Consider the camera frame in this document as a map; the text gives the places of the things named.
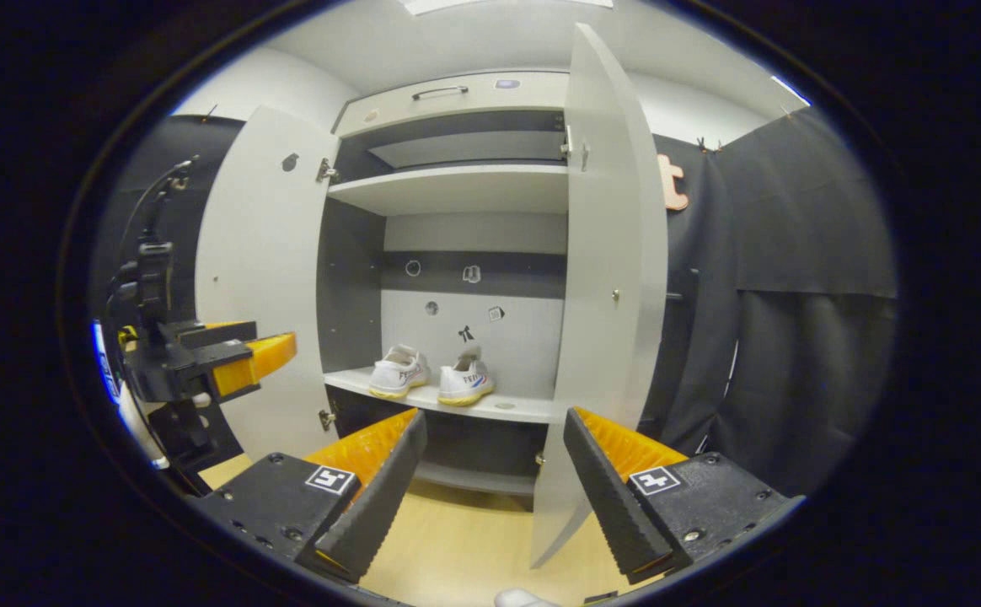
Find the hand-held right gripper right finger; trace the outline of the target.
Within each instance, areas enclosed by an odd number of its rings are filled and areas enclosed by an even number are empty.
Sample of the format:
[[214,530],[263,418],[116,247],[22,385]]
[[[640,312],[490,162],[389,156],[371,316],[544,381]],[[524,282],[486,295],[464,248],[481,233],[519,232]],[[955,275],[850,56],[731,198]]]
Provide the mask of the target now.
[[615,565],[632,584],[709,567],[803,503],[725,454],[687,456],[582,408],[567,412],[563,438]]

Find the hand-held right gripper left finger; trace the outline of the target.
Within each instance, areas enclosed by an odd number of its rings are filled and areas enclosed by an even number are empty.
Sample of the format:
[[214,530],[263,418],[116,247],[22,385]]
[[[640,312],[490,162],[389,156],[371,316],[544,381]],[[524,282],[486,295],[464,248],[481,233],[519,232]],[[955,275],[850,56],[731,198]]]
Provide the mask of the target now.
[[196,507],[251,548],[356,584],[393,527],[425,448],[425,412],[403,411],[305,458],[267,454]]

